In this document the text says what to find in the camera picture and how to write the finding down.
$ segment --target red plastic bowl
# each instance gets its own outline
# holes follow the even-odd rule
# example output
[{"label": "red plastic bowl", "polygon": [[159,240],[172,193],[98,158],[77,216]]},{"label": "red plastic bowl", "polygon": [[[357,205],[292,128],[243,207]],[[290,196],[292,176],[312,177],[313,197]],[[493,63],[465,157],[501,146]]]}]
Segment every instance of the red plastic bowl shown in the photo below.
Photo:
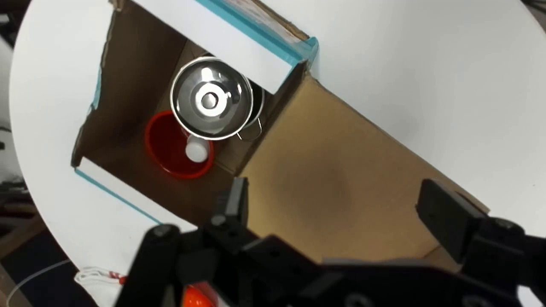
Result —
[{"label": "red plastic bowl", "polygon": [[146,126],[144,143],[146,151],[167,173],[180,179],[203,176],[214,162],[214,147],[209,141],[209,158],[195,163],[186,156],[187,137],[172,111],[164,111],[152,117]]}]

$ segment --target white table surface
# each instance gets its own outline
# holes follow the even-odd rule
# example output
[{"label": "white table surface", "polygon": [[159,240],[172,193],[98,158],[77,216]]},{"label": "white table surface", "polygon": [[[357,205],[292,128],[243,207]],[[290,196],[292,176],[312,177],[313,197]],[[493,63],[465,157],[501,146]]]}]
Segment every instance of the white table surface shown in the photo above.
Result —
[{"label": "white table surface", "polygon": [[[313,73],[326,88],[494,215],[546,234],[546,37],[518,0],[264,2],[319,39]],[[106,0],[34,0],[10,112],[23,174],[66,254],[124,273],[151,221],[69,164],[110,14]]]}]

